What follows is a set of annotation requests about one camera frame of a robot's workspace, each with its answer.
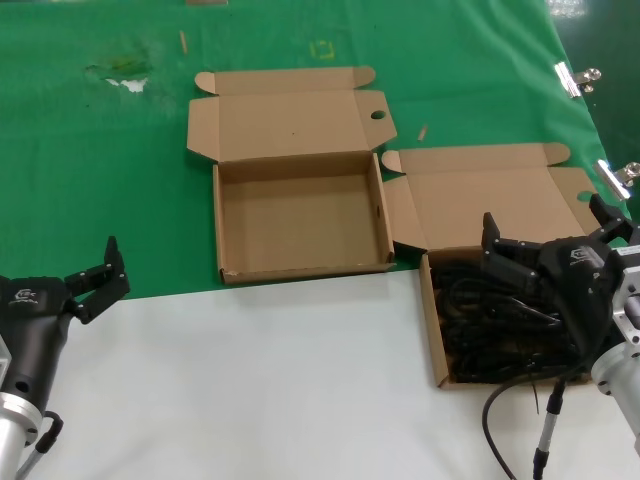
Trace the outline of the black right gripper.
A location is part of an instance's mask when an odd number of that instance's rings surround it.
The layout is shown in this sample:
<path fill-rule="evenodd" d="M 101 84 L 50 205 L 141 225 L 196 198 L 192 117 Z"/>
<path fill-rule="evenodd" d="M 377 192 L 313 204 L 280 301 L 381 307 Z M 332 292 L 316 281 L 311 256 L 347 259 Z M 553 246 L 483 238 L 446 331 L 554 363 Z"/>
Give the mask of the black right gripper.
<path fill-rule="evenodd" d="M 611 242 L 631 244 L 631 222 L 599 194 L 591 195 L 589 210 L 598 224 L 592 233 L 543 245 L 503 238 L 486 212 L 481 269 L 526 296 L 539 297 L 543 286 L 579 352 L 601 354 L 615 336 L 611 302 L 619 279 L 605 260 Z"/>

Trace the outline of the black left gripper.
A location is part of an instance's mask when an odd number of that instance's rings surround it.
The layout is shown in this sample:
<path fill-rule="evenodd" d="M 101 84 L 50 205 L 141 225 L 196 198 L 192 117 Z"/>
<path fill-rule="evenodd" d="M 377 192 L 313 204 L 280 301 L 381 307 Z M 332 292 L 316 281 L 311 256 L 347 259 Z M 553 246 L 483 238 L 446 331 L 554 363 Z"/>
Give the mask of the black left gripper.
<path fill-rule="evenodd" d="M 117 239 L 110 236 L 101 265 L 64 280 L 1 279 L 1 338 L 11 355 L 1 391 L 33 405 L 49 401 L 71 319 L 87 325 L 130 292 Z"/>

